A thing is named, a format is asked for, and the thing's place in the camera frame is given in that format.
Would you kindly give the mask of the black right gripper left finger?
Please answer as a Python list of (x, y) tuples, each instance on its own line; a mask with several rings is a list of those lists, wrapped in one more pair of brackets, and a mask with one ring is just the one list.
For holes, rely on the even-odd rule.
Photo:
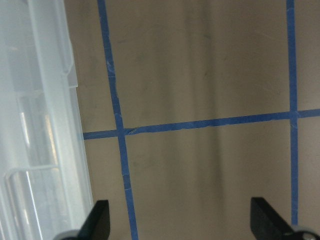
[(76, 240), (108, 240), (110, 208), (108, 200), (98, 200), (79, 230)]

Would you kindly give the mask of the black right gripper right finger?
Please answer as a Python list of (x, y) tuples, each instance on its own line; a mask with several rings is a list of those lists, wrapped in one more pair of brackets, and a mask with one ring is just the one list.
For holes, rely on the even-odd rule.
[(297, 234), (263, 198), (250, 200), (250, 230), (256, 240), (297, 240)]

